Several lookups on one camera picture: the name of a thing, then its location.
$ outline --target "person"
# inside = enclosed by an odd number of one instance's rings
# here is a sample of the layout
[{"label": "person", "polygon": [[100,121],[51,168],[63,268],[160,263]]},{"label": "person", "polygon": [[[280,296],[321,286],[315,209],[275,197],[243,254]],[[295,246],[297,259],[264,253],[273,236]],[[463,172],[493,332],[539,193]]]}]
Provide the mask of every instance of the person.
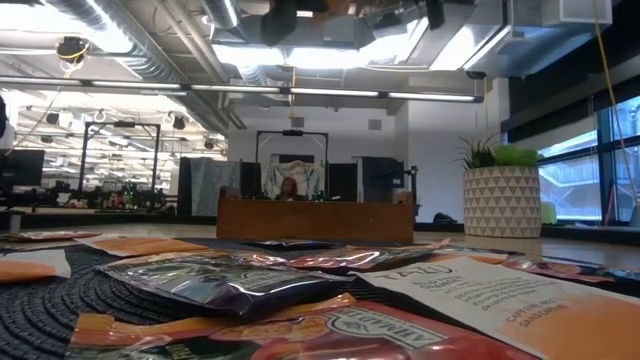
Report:
[{"label": "person", "polygon": [[280,194],[276,195],[276,200],[282,201],[303,201],[304,197],[298,194],[298,182],[292,177],[282,179],[280,184]]}]

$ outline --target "wooden desk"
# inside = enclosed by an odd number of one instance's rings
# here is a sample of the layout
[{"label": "wooden desk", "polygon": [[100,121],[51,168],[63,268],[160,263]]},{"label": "wooden desk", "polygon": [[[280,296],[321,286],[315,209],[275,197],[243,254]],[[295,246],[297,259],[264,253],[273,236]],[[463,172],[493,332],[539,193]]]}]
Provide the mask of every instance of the wooden desk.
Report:
[{"label": "wooden desk", "polygon": [[238,200],[218,203],[221,239],[413,242],[413,205]]}]

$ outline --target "white planter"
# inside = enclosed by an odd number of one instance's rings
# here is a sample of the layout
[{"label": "white planter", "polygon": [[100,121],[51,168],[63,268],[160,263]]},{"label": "white planter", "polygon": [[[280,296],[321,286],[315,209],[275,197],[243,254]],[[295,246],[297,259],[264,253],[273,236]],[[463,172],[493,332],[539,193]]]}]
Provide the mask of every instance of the white planter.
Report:
[{"label": "white planter", "polygon": [[537,167],[495,166],[464,173],[464,232],[468,235],[540,236]]}]

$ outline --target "woven placemat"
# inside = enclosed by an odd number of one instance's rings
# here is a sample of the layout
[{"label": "woven placemat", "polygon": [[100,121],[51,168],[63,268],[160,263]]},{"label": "woven placemat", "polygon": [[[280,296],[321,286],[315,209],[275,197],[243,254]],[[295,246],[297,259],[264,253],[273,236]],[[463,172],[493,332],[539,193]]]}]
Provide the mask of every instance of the woven placemat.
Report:
[{"label": "woven placemat", "polygon": [[[269,251],[242,242],[185,240],[215,249],[252,250],[286,259],[324,251]],[[118,321],[138,325],[211,315],[206,309],[136,289],[94,269],[119,257],[82,245],[63,249],[71,266],[69,279],[0,285],[0,359],[63,358],[78,314],[83,312],[109,314]],[[344,292],[361,300],[386,304],[393,301],[385,291],[357,281],[305,302],[321,301]]]}]

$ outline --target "potted plant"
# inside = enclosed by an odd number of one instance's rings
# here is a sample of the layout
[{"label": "potted plant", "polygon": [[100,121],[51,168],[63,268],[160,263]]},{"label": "potted plant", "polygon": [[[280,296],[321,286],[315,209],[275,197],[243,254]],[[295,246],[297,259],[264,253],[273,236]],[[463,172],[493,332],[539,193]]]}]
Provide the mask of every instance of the potted plant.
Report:
[{"label": "potted plant", "polygon": [[464,231],[468,235],[540,236],[540,178],[532,149],[491,148],[488,140],[463,139]]}]

